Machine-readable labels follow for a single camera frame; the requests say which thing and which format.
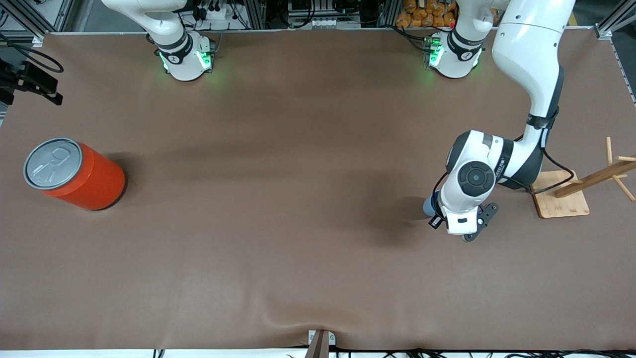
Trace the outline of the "orange can with grey lid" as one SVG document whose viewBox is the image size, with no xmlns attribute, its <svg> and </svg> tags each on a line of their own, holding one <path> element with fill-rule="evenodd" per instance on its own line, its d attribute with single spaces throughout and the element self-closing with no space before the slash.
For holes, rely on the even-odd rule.
<svg viewBox="0 0 636 358">
<path fill-rule="evenodd" d="M 36 146 L 25 159 L 23 177 L 44 195 L 88 211 L 115 204 L 127 184 L 124 170 L 115 161 L 65 137 Z"/>
</svg>

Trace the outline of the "wooden mug tree stand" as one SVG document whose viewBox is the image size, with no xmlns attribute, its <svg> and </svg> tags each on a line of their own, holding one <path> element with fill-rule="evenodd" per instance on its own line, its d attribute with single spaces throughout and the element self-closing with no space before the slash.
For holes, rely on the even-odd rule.
<svg viewBox="0 0 636 358">
<path fill-rule="evenodd" d="M 565 170 L 540 172 L 531 185 L 534 204 L 540 218 L 580 217 L 590 209 L 582 191 L 610 181 L 618 185 L 631 202 L 636 195 L 622 182 L 627 172 L 636 170 L 636 156 L 613 156 L 612 142 L 606 137 L 607 167 L 579 179 Z"/>
</svg>

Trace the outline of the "white power strip with plugs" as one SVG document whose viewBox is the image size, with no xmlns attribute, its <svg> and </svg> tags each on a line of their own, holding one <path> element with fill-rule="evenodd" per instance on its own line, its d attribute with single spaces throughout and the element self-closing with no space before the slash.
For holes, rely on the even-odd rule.
<svg viewBox="0 0 636 358">
<path fill-rule="evenodd" d="M 237 19 L 236 11 L 227 0 L 191 0 L 196 21 Z"/>
</svg>

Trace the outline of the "brown table mat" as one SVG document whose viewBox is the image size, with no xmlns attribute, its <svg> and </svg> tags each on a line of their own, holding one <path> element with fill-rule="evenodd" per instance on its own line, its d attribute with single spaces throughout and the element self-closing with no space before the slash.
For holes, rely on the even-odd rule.
<svg viewBox="0 0 636 358">
<path fill-rule="evenodd" d="M 61 106 L 18 93 L 0 127 L 0 350 L 290 347 L 636 350 L 636 202 L 539 218 L 498 186 L 472 243 L 423 200 L 455 138 L 523 132 L 525 91 L 485 54 L 427 70 L 391 30 L 225 34 L 211 74 L 166 74 L 144 35 L 48 35 Z M 88 211 L 23 177 L 43 141 L 126 174 Z"/>
</svg>

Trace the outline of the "bag of orange items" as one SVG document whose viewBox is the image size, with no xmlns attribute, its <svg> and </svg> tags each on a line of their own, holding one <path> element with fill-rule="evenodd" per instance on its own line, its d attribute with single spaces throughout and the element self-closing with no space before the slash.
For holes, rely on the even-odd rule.
<svg viewBox="0 0 636 358">
<path fill-rule="evenodd" d="M 395 26 L 454 28 L 459 14 L 456 0 L 400 0 Z"/>
</svg>

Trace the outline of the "white terminal block strip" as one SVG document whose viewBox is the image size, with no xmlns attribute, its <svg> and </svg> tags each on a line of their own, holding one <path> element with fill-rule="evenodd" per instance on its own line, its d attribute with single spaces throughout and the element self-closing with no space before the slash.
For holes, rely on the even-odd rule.
<svg viewBox="0 0 636 358">
<path fill-rule="evenodd" d="M 311 23 L 305 25 L 305 29 L 311 30 L 348 30 L 359 29 L 362 24 L 358 18 L 349 17 L 318 17 L 314 18 Z"/>
</svg>

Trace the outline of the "aluminium frame profile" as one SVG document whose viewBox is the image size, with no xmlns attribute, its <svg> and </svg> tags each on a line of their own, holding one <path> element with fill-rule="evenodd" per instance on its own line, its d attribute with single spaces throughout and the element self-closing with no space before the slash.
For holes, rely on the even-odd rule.
<svg viewBox="0 0 636 358">
<path fill-rule="evenodd" d="M 265 30 L 267 0 L 243 0 L 251 30 Z"/>
<path fill-rule="evenodd" d="M 0 0 L 0 34 L 16 41 L 63 32 L 81 0 Z"/>
<path fill-rule="evenodd" d="M 623 80 L 626 83 L 631 100 L 636 107 L 636 95 L 634 94 L 632 86 L 630 85 L 627 73 L 625 72 L 623 64 L 619 58 L 618 51 L 616 50 L 616 46 L 614 45 L 612 40 L 613 32 L 616 32 L 623 27 L 632 25 L 634 23 L 636 23 L 636 0 L 620 0 L 611 11 L 611 13 L 608 14 L 608 16 L 602 18 L 600 23 L 596 23 L 594 25 L 594 30 L 599 40 L 608 39 L 611 42 L 614 56 L 616 57 L 616 61 L 618 62 Z"/>
</svg>

